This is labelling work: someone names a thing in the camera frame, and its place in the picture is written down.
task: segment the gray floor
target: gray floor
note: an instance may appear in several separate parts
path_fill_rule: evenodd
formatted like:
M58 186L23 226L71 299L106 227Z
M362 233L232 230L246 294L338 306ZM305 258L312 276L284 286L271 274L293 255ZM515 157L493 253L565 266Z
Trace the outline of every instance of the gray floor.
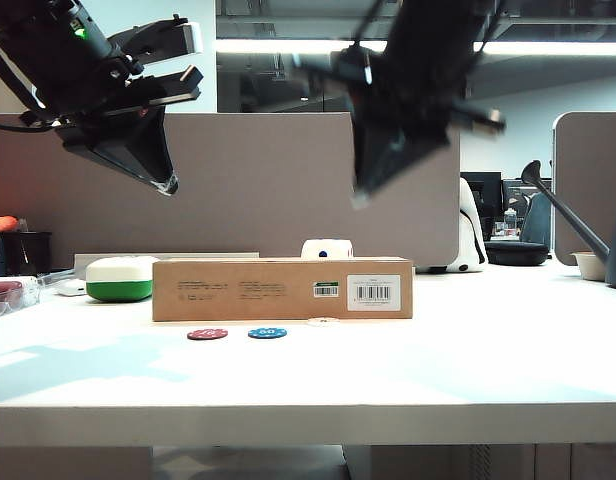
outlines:
M340 446L153 450L153 480L349 480Z

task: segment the cardboard box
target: cardboard box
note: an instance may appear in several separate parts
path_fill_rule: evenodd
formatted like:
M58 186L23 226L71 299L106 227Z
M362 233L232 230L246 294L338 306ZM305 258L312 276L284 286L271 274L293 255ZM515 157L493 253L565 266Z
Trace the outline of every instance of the cardboard box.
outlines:
M153 320L412 317L412 262L181 259L153 265Z

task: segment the barcode label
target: barcode label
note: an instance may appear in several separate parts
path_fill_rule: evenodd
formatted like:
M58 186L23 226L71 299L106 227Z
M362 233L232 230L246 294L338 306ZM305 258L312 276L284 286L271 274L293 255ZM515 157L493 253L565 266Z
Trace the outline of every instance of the barcode label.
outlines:
M390 300L390 287L388 285L370 285L357 287L357 298L370 302L383 302Z
M401 310L399 275L348 275L347 293L349 311Z
M317 297L338 297L339 282L316 282L312 285L313 295Z

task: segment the cubicle wall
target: cubicle wall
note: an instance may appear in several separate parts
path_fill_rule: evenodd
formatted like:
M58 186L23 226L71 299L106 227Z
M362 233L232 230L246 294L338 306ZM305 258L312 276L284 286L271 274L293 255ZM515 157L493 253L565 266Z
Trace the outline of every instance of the cubicle wall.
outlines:
M616 223L616 112L565 114L555 122L554 134L553 190L611 245ZM559 260L575 265L570 254L583 250L590 247L557 214Z
M456 134L355 211L348 114L174 114L166 133L180 179L169 198L64 152L53 133L0 132L0 215L51 231L54 267L70 266L74 253L298 255L319 237L418 265L457 254Z

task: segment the bottle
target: bottle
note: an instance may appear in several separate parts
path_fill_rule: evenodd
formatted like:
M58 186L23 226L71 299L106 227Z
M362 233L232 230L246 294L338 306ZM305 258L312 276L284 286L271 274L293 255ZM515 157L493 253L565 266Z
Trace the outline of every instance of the bottle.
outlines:
M509 208L504 212L504 235L517 235L517 212Z

